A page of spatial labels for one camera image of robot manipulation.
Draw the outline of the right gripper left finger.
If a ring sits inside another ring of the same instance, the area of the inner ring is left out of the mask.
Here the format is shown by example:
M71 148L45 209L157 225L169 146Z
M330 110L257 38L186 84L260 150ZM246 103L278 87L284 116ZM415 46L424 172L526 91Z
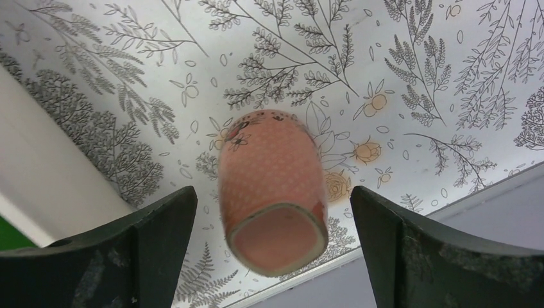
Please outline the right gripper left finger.
M49 246L2 252L1 306L172 306L197 204L187 186Z

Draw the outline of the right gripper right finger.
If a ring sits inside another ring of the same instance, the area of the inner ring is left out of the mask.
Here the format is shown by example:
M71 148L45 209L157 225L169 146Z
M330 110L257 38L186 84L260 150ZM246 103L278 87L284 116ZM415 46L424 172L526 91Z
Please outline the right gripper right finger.
M355 226L378 307L542 307L543 252L448 227L357 186Z

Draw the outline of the small pink mug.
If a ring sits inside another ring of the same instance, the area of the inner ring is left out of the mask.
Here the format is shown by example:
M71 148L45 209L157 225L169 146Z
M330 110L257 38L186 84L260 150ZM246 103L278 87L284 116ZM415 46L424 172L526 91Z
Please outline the small pink mug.
M303 268L327 249L328 191L319 149L294 115L261 110L229 128L218 159L226 243L265 277Z

